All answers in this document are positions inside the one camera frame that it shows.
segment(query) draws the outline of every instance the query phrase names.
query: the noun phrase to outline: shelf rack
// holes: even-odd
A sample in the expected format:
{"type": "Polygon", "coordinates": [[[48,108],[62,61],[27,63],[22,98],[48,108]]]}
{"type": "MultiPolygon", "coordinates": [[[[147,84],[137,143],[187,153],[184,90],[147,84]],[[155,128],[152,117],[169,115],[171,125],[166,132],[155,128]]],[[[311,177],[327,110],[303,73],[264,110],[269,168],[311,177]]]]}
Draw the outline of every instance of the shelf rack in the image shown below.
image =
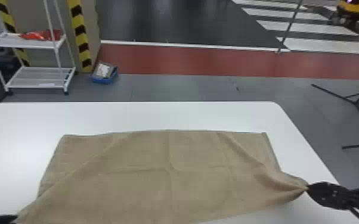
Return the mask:
{"type": "MultiPolygon", "coordinates": [[[[0,48],[12,48],[17,55],[17,48],[23,49],[48,49],[54,50],[58,67],[26,67],[18,57],[21,67],[16,71],[12,78],[6,83],[0,69],[0,80],[4,90],[12,94],[10,88],[42,88],[55,89],[61,88],[64,94],[68,95],[68,87],[76,71],[73,54],[64,28],[63,19],[57,0],[54,1],[54,7],[57,11],[58,20],[63,34],[60,40],[56,40],[54,32],[51,32],[51,41],[26,40],[19,37],[19,34],[8,33],[2,24],[3,32],[0,34],[0,48]],[[60,48],[66,43],[71,59],[71,68],[62,68],[60,60],[60,48]]],[[[47,0],[43,0],[49,29],[53,30],[47,0]]]]}

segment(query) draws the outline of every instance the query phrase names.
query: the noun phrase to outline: red item on shelf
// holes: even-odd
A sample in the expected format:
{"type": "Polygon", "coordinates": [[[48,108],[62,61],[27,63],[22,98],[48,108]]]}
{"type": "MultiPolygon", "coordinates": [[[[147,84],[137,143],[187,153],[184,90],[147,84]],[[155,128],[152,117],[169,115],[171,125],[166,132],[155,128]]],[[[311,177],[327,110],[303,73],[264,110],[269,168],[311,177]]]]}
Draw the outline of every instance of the red item on shelf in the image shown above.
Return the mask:
{"type": "MultiPolygon", "coordinates": [[[[61,39],[61,30],[53,30],[53,34],[57,41],[61,39]]],[[[27,40],[52,41],[50,30],[26,32],[20,34],[20,37],[27,40]]]]}

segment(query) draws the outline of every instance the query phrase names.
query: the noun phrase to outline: white floor marking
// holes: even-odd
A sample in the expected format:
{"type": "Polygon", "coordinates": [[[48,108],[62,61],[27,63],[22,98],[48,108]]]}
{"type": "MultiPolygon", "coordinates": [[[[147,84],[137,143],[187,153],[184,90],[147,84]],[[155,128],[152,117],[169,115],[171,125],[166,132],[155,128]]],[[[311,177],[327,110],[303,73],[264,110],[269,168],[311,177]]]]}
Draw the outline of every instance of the white floor marking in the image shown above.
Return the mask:
{"type": "MultiPolygon", "coordinates": [[[[292,18],[293,12],[279,11],[279,10],[257,10],[254,8],[242,8],[249,15],[261,15],[268,17],[283,17],[292,18]]],[[[316,13],[298,13],[296,18],[307,19],[307,20],[328,20],[322,15],[316,13]]]]}
{"type": "Polygon", "coordinates": [[[287,38],[284,44],[292,51],[359,54],[359,42],[287,38]]]}
{"type": "MultiPolygon", "coordinates": [[[[269,7],[281,7],[281,8],[296,8],[298,5],[293,3],[283,3],[283,2],[270,2],[270,1],[260,1],[260,0],[233,0],[237,4],[245,5],[257,5],[257,6],[269,6],[269,7]]],[[[307,10],[306,7],[301,5],[302,10],[307,10]]]]}
{"type": "MultiPolygon", "coordinates": [[[[266,28],[267,30],[279,30],[279,31],[285,31],[289,25],[289,23],[287,22],[275,22],[275,21],[263,21],[263,20],[258,20],[258,23],[262,25],[264,28],[266,28]]],[[[358,36],[357,33],[354,33],[342,26],[330,26],[330,25],[320,25],[320,24],[293,23],[290,31],[358,36]]]]}
{"type": "Polygon", "coordinates": [[[325,6],[323,6],[323,7],[327,8],[328,10],[330,10],[330,11],[332,11],[332,12],[335,12],[335,11],[337,10],[337,7],[335,7],[335,6],[325,5],[325,6]]]}
{"type": "Polygon", "coordinates": [[[254,46],[222,46],[222,45],[199,45],[187,43],[158,43],[158,42],[133,42],[133,41],[110,41],[101,40],[106,45],[139,45],[139,46],[167,46],[175,48],[202,48],[202,49],[230,49],[230,50],[249,50],[249,51],[277,51],[278,48],[262,48],[254,46]]]}

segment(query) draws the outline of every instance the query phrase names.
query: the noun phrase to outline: white table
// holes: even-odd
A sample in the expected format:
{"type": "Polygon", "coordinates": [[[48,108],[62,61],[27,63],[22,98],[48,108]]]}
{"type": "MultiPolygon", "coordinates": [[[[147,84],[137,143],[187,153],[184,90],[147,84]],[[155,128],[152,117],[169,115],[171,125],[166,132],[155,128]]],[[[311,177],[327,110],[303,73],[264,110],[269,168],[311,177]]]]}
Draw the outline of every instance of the white table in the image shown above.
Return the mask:
{"type": "MultiPolygon", "coordinates": [[[[266,132],[283,171],[309,183],[337,183],[305,138],[272,102],[86,102],[0,104],[0,214],[36,198],[39,181],[64,134],[134,130],[266,132]]],[[[307,194],[292,203],[208,223],[339,224],[359,221],[307,194]]]]}

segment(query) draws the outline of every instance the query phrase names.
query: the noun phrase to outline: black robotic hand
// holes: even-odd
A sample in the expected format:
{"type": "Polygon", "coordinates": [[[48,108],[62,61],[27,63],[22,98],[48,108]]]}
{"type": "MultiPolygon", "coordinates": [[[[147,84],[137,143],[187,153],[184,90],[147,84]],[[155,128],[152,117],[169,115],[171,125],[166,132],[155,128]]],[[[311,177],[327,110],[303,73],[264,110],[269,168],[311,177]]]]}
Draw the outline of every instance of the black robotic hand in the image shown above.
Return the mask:
{"type": "Polygon", "coordinates": [[[17,216],[5,215],[0,216],[0,224],[14,224],[13,221],[16,220],[17,216]]]}
{"type": "Polygon", "coordinates": [[[359,218],[359,188],[349,190],[339,185],[320,182],[310,185],[307,192],[321,206],[349,210],[359,218]]]}

